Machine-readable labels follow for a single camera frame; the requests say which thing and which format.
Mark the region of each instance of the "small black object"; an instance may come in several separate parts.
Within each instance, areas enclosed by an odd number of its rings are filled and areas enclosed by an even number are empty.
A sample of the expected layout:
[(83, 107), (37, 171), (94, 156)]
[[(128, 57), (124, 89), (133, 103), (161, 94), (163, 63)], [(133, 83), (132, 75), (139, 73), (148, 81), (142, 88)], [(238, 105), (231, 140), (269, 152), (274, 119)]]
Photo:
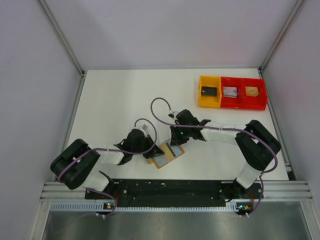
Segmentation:
[[(187, 109), (182, 110), (176, 116), (176, 123), (179, 125), (204, 126), (211, 120), (204, 119), (201, 122), (194, 117)], [(202, 128), (171, 126), (171, 146), (185, 144), (189, 138), (205, 141), (201, 134)]]
[(173, 115), (172, 113), (169, 113), (168, 116), (169, 116), (170, 118), (172, 118), (172, 119), (175, 118), (175, 115)]
[[(275, 154), (281, 150), (278, 140), (259, 121), (252, 120), (244, 130), (262, 139)], [(244, 132), (238, 133), (235, 140), (246, 162), (256, 170), (264, 171), (274, 158), (264, 145), (260, 142), (255, 143), (252, 137)]]
[(253, 183), (248, 189), (241, 186), (236, 180), (232, 183), (223, 183), (220, 187), (220, 195), (224, 200), (232, 199), (251, 199), (251, 193), (255, 199), (261, 195), (259, 192), (261, 185), (258, 182)]
[[(51, 164), (50, 170), (57, 176), (72, 162), (85, 152), (91, 150), (82, 139), (77, 139), (66, 148)], [(96, 164), (100, 154), (92, 150), (80, 162), (75, 163), (62, 176), (61, 180), (71, 190), (80, 187)]]
[(216, 97), (217, 96), (217, 88), (211, 87), (211, 86), (202, 86), (201, 87), (201, 95)]
[[(141, 130), (134, 128), (131, 130), (131, 132), (129, 132), (126, 139), (122, 140), (118, 144), (115, 144), (114, 146), (119, 148), (120, 150), (132, 153), (142, 153), (151, 148), (153, 144), (154, 141), (152, 140), (150, 135), (146, 137)], [(157, 145), (155, 145), (150, 151), (143, 154), (143, 157), (146, 159), (150, 159), (164, 154), (165, 153)], [(118, 165), (128, 163), (132, 159), (132, 157), (132, 154), (124, 153), (124, 156)]]

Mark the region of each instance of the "orange bin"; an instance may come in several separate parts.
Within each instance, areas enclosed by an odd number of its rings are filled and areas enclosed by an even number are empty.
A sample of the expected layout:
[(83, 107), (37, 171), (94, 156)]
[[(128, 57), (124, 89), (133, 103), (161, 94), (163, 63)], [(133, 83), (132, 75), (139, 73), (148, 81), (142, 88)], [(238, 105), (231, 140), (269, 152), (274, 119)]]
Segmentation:
[[(213, 94), (205, 94), (205, 89)], [(198, 106), (205, 108), (220, 108), (222, 92), (220, 76), (200, 76)]]

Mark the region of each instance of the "purple cable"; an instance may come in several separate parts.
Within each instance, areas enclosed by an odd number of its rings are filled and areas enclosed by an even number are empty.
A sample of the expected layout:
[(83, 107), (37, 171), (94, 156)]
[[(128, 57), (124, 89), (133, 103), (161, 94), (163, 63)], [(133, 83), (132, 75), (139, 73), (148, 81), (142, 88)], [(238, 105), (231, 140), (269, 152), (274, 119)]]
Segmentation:
[(124, 153), (124, 154), (131, 154), (131, 155), (143, 155), (143, 154), (146, 154), (147, 152), (151, 151), (154, 146), (156, 145), (156, 141), (157, 141), (157, 130), (156, 130), (156, 127), (155, 125), (153, 125), (153, 123), (151, 121), (149, 121), (148, 119), (146, 118), (139, 118), (137, 121), (135, 121), (134, 123), (134, 126), (137, 125), (137, 122), (139, 121), (147, 121), (152, 127), (153, 127), (153, 130), (154, 130), (154, 142), (152, 144), (152, 146), (148, 149), (148, 150), (145, 150), (143, 152), (131, 152), (131, 151), (125, 151), (125, 150), (120, 150), (120, 149), (106, 149), (106, 148), (101, 148), (101, 147), (96, 147), (96, 148), (93, 148), (93, 149), (90, 149), (89, 151), (86, 151), (85, 153), (81, 154), (80, 156), (78, 156), (74, 161), (72, 161), (58, 176), (58, 179), (57, 181), (59, 183), (61, 183), (61, 178), (62, 176), (73, 166), (77, 163), (78, 160), (81, 160), (84, 156), (86, 156), (88, 153), (90, 153), (91, 151), (109, 151), (109, 152), (120, 152), (120, 153)]
[[(91, 191), (91, 192), (94, 192), (94, 193), (97, 193), (97, 194), (101, 194), (101, 195), (104, 195), (104, 196), (112, 199), (112, 200), (114, 201), (115, 206), (113, 207), (112, 211), (110, 211), (110, 212), (109, 212), (108, 214), (106, 214), (105, 216), (106, 216), (106, 217), (110, 217), (112, 214), (115, 213), (115, 210), (116, 210), (116, 208), (117, 208), (117, 204), (118, 204), (118, 203), (117, 203), (116, 199), (115, 199), (113, 196), (111, 196), (111, 195), (108, 194), (108, 193), (95, 190), (95, 189), (93, 189), (93, 188), (89, 188), (89, 187), (88, 187), (88, 188), (86, 188), (86, 189), (87, 189), (88, 191)], [(54, 231), (54, 230), (53, 230), (53, 227), (52, 227), (52, 224), (49, 222), (49, 224), (50, 224), (50, 230), (51, 230), (51, 232), (52, 232), (53, 234), (55, 234), (55, 235), (60, 234), (60, 233), (62, 233), (65, 229), (69, 228), (72, 224), (74, 224), (74, 223), (77, 222), (78, 220), (82, 219), (83, 217), (92, 216), (92, 215), (96, 215), (96, 213), (94, 213), (94, 212), (89, 212), (89, 213), (82, 214), (82, 215), (76, 217), (76, 218), (75, 218), (74, 220), (72, 220), (71, 222), (69, 222), (65, 227), (63, 227), (63, 228), (60, 229), (59, 231)]]
[(261, 200), (263, 198), (263, 195), (264, 195), (264, 183), (263, 183), (263, 180), (262, 180), (261, 176), (263, 174), (270, 173), (270, 172), (274, 171), (278, 166), (278, 162), (279, 161), (278, 161), (278, 158), (276, 156), (276, 153), (261, 138), (257, 137), (256, 135), (252, 134), (251, 132), (243, 130), (243, 129), (238, 129), (238, 128), (219, 128), (219, 127), (214, 127), (214, 126), (179, 125), (179, 124), (172, 124), (172, 123), (169, 123), (169, 122), (165, 122), (165, 121), (161, 120), (160, 118), (158, 118), (154, 113), (153, 104), (154, 104), (154, 102), (156, 100), (164, 101), (168, 105), (169, 110), (171, 110), (171, 106), (170, 106), (169, 102), (166, 99), (164, 99), (163, 97), (156, 97), (155, 99), (152, 100), (152, 102), (150, 104), (151, 113), (154, 116), (154, 118), (157, 119), (162, 124), (165, 124), (165, 125), (168, 125), (168, 126), (171, 126), (171, 127), (180, 127), (180, 128), (213, 129), (213, 130), (236, 131), (236, 132), (240, 132), (240, 133), (245, 133), (245, 134), (249, 135), (250, 137), (252, 137), (253, 139), (256, 139), (259, 143), (261, 143), (263, 146), (265, 146), (266, 149), (268, 149), (268, 151), (272, 154), (272, 156), (274, 158), (274, 166), (272, 168), (270, 168), (269, 170), (261, 172), (261, 175), (259, 176), (259, 178), (261, 180), (261, 195), (260, 195), (260, 197), (258, 199), (257, 204), (255, 205), (255, 208), (252, 210), (252, 212), (250, 212), (247, 215), (248, 217), (251, 216), (251, 214), (254, 213), (256, 211), (257, 207), (260, 205), (260, 202), (261, 202)]

